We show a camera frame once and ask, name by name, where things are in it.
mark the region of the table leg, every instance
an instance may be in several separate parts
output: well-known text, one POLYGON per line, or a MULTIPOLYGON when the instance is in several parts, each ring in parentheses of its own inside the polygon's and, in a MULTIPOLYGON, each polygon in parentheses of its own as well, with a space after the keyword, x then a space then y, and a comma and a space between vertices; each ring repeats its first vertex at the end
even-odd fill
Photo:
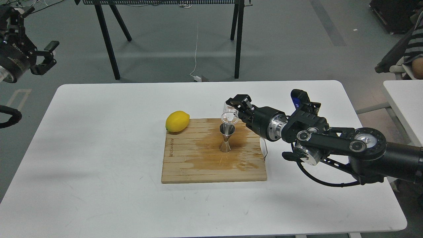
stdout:
POLYGON ((238 6, 238 31, 236 33, 235 78, 239 78, 239 62, 241 60, 242 23, 244 20, 244 0, 238 6))
POLYGON ((114 15, 115 15, 115 17, 116 17, 116 20, 118 21, 119 26, 121 26, 122 31, 124 32, 124 34, 125 34, 125 36, 126 36, 126 39, 130 42, 130 41, 132 40, 132 37, 131 37, 131 35, 129 34, 128 29, 126 28, 126 25, 125 25, 124 21, 122 20, 122 17, 121 17, 121 15, 120 15, 120 13, 119 13, 119 11, 118 11, 118 9, 117 9, 116 5, 109 5, 109 6, 110 6, 110 8, 112 9, 112 12, 113 12, 113 14, 114 14, 114 15))
POLYGON ((119 74, 118 64, 116 63, 115 53, 113 52, 112 42, 110 41, 109 31, 107 30, 106 21, 104 19, 103 9, 101 5, 94 5, 96 8, 97 17, 99 19, 100 28, 103 33, 104 43, 106 44, 107 53, 109 54, 110 63, 112 64, 113 74, 115 79, 119 80, 121 75, 119 74))
POLYGON ((349 238, 361 238, 360 233, 348 233, 349 238))
POLYGON ((231 28, 231 40, 235 38, 235 29, 236 29, 236 19, 238 18, 238 4, 234 4, 233 7, 233 18, 232 18, 232 28, 231 28))

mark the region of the metal jigger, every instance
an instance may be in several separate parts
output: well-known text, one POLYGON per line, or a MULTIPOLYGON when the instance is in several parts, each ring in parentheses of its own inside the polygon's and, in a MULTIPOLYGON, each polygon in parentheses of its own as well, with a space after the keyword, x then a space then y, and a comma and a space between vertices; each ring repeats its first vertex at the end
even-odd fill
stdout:
POLYGON ((229 146, 229 137, 235 132, 235 126, 231 124, 222 123, 220 124, 220 133, 223 136, 223 142, 220 145, 220 151, 223 153, 227 153, 231 151, 231 147, 229 146))

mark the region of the black cable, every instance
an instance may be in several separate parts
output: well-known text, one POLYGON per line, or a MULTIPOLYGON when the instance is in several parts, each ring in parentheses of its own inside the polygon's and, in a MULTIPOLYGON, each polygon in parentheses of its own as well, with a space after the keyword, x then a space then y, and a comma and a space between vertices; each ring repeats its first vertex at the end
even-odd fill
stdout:
POLYGON ((9 0, 6 3, 3 3, 3 6, 10 6, 12 3, 17 3, 18 1, 9 2, 9 0))
POLYGON ((31 14, 34 14, 34 13, 36 13, 36 12, 39 12, 39 11, 41 11, 41 10, 44 10, 44 9, 46 9, 46 8, 49 8, 49 7, 51 7, 51 6, 53 6, 53 5, 56 5, 56 4, 58 4, 58 3, 61 3, 61 2, 63 2, 63 1, 64 1, 64 0, 61 0, 60 2, 57 2, 57 3, 51 4, 51 5, 49 5, 49 6, 45 7, 45 8, 41 8, 40 10, 33 11, 33 12, 31 12, 31 13, 30 13, 30 15, 31 15, 31 14))
POLYGON ((322 184, 322 185, 325 185, 325 186, 329 186, 329 187, 340 187, 340 188, 343 188, 343 187, 350 187, 350 186, 356 186, 356 185, 360 185, 360 182, 358 182, 358 181, 355 181, 355 182, 351 182, 351 183, 328 183, 328 182, 324 182, 324 181, 321 181, 321 180, 319 180, 319 179, 317 179, 317 178, 315 178, 313 175, 311 175, 310 173, 308 173, 307 172, 307 170, 305 170, 305 168, 304 168, 304 166, 302 166, 302 164, 300 163, 300 162, 297 162, 297 165, 298 165, 298 167, 299 167, 299 169, 301 169, 301 171, 307 176, 307 177, 309 177, 311 180, 313 180, 314 182, 316 182, 316 183, 320 183, 320 184, 322 184))
POLYGON ((0 123, 0 129, 13 126, 22 119, 22 114, 20 111, 0 105, 0 113, 5 113, 11 115, 10 119, 7 122, 0 123))

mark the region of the cable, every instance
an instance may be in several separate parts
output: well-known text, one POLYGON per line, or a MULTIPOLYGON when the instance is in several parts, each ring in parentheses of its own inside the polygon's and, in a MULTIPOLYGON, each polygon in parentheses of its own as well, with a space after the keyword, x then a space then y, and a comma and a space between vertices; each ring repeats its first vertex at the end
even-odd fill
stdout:
POLYGON ((44 9, 46 9, 46 8, 49 8, 49 7, 51 7, 51 6, 54 6, 54 5, 56 5, 56 4, 59 4, 59 3, 63 2, 63 1, 64 1, 64 0, 61 0, 60 2, 53 3, 53 4, 51 4, 51 5, 49 5, 49 6, 45 7, 45 8, 41 8, 40 10, 33 11, 33 12, 31 12, 29 15, 34 14, 34 13, 36 13, 36 12, 39 12, 39 11, 41 11, 41 10, 44 10, 44 9))
POLYGON ((195 68, 197 67, 197 47, 198 47, 198 22, 197 22, 197 42, 195 43, 195 55, 194 55, 194 60, 195 60, 195 66, 194 66, 194 70, 190 73, 190 75, 194 77, 194 75, 192 75, 192 73, 195 71, 195 68))
POLYGON ((10 6, 12 3, 17 3, 18 1, 13 1, 13 2, 9 2, 9 0, 7 0, 7 2, 3 3, 3 6, 10 6))
POLYGON ((10 119, 7 122, 0 123, 0 129, 10 127, 19 122, 22 119, 22 114, 14 109, 7 106, 0 105, 0 113, 5 113, 11 115, 10 119))
POLYGON ((37 3, 37 2, 39 2, 40 0, 35 0, 35 2, 31 5, 32 7, 37 3))
POLYGON ((179 7, 182 7, 182 8, 191 8, 192 7, 192 4, 189 4, 189 1, 181 1, 180 4, 179 4, 179 7))
POLYGON ((324 182, 324 181, 321 181, 321 180, 319 180, 319 179, 317 179, 317 178, 315 178, 315 177, 313 177, 313 175, 311 175, 311 174, 309 174, 308 172, 307 172, 307 170, 305 170, 305 168, 302 166, 302 164, 300 163, 300 162, 297 162, 297 165, 298 165, 298 167, 299 167, 299 169, 301 169, 301 171, 307 176, 307 177, 309 177, 311 180, 313 180, 314 182, 317 182, 317 183, 320 183, 320 184, 322 184, 322 185, 325 185, 325 186, 329 186, 329 187, 341 187, 341 188, 343 188, 343 187, 350 187, 350 186, 356 186, 356 185, 360 185, 360 182, 358 182, 358 181, 355 181, 355 182, 351 182, 351 183, 328 183, 328 182, 324 182))
POLYGON ((139 8, 139 7, 149 6, 149 5, 140 5, 140 6, 135 6, 135 5, 128 5, 128 4, 125 4, 125 6, 130 6, 130 7, 136 7, 136 8, 139 8))

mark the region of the robotic arm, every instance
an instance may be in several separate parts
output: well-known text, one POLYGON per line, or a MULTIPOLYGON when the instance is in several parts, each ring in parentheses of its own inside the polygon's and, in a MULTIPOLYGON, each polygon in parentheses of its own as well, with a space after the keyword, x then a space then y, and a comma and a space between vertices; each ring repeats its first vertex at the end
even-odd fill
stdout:
POLYGON ((385 136, 373 128, 330 127, 326 118, 317 116, 321 106, 311 102, 307 93, 294 89, 291 98, 296 110, 290 116, 270 108, 251 104, 250 96, 238 94, 226 104, 238 110, 247 128, 269 140, 291 143, 292 152, 282 157, 297 162, 299 168, 314 181, 333 187, 364 185, 383 182, 385 176, 423 183, 423 147, 386 142, 385 136), (329 158, 330 155, 348 156, 348 164, 329 158), (302 162, 317 165, 322 162, 349 173, 357 181, 333 184, 309 174, 302 162))
MULTIPOLYGON (((28 69, 34 75, 43 75, 56 64, 53 51, 58 41, 51 41, 40 51, 25 34, 24 18, 34 10, 0 6, 0 82, 16 83, 28 69), (40 64, 37 56, 44 57, 40 64)), ((12 126, 22 118, 18 110, 6 106, 0 105, 0 113, 11 115, 7 122, 0 123, 0 128, 12 126)))

